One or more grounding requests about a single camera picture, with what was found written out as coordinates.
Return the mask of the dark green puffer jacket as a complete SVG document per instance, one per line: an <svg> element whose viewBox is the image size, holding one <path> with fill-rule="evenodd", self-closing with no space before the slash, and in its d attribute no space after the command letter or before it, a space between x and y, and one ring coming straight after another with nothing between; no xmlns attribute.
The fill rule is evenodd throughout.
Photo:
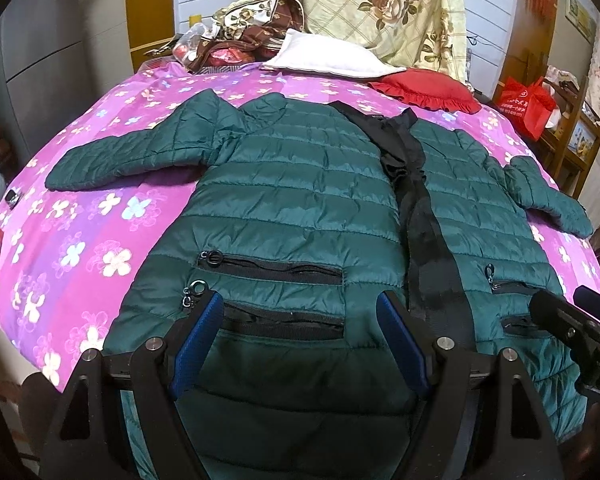
<svg viewBox="0 0 600 480"><path fill-rule="evenodd" d="M558 441L583 426L578 367L530 324L562 292L528 221L590 236L535 159L499 162L468 133L406 110L366 115L279 93L235 106L206 90L154 128L61 157L53 191L197 166L193 195L125 294L104 349L162 336L207 284L218 336L178 412L213 479L387 479L419 407L376 318L397 294L439 336L518 352Z"/></svg>

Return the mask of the pink floral bed sheet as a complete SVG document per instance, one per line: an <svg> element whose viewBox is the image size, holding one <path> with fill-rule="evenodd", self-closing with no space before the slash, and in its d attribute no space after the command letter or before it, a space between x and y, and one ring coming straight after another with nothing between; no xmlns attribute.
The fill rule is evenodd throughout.
<svg viewBox="0 0 600 480"><path fill-rule="evenodd" d="M138 268L186 205L195 181L187 171L163 170L108 190L57 193L45 187L46 174L70 148L155 127L206 89L237 105L279 92L345 102L366 114L401 110L362 82L254 66L189 75L164 63L107 93L28 162L15 180L15 206L0 206L0 325L20 358L55 386L65 385L84 350L104 343Z"/></svg>

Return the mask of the wooden shelf rack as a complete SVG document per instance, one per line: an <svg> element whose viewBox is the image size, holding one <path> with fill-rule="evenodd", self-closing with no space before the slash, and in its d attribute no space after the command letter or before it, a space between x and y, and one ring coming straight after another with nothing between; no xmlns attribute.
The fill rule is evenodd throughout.
<svg viewBox="0 0 600 480"><path fill-rule="evenodd" d="M555 129L545 128L534 148L558 188L577 200L600 150L600 116L586 100L588 78L577 93L567 89L569 81L558 84L544 78L543 84L564 107Z"/></svg>

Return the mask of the red shopping bag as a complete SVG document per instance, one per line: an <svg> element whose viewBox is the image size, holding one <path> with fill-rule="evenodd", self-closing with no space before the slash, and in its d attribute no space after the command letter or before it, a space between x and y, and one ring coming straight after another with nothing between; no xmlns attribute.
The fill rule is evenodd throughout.
<svg viewBox="0 0 600 480"><path fill-rule="evenodd" d="M542 136L557 104L544 86L544 78L533 84L522 84L513 77L505 81L496 106L517 133L531 142Z"/></svg>

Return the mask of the red ruffled cushion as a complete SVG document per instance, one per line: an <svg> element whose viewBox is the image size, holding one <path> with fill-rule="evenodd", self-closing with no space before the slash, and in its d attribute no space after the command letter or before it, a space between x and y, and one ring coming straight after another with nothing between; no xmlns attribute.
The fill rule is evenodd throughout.
<svg viewBox="0 0 600 480"><path fill-rule="evenodd" d="M405 105L433 112L444 110L472 115L481 110L481 104L464 84L444 73L423 68L412 67L371 81L370 88Z"/></svg>

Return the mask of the cream floral quilt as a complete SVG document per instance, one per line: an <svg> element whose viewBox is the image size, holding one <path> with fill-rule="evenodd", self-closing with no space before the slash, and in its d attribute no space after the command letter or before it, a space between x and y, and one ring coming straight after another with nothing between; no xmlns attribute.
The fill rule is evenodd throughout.
<svg viewBox="0 0 600 480"><path fill-rule="evenodd" d="M282 0L298 29L359 44L382 62L468 81L464 0Z"/></svg>

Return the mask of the grey refrigerator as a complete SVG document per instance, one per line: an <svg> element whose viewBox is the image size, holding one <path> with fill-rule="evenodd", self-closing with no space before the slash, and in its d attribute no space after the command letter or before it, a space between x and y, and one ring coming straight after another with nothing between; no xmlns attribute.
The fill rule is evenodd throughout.
<svg viewBox="0 0 600 480"><path fill-rule="evenodd" d="M0 17L0 129L25 165L95 102L79 0L10 0Z"/></svg>

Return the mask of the white pillow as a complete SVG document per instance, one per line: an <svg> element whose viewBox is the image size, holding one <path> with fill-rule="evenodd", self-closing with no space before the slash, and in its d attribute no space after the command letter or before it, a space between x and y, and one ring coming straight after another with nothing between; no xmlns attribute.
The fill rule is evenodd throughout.
<svg viewBox="0 0 600 480"><path fill-rule="evenodd" d="M405 67L381 62L359 44L294 29L287 30L277 54L261 67L264 70L329 74L350 79L379 79L405 70Z"/></svg>

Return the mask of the brown floral bedding pile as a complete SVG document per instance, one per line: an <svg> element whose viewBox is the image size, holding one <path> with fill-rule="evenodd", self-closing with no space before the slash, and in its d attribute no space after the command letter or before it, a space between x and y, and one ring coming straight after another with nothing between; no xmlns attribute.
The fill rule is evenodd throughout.
<svg viewBox="0 0 600 480"><path fill-rule="evenodd" d="M265 61L276 55L291 29L306 29L302 0L236 0L176 36L172 55L191 72Z"/></svg>

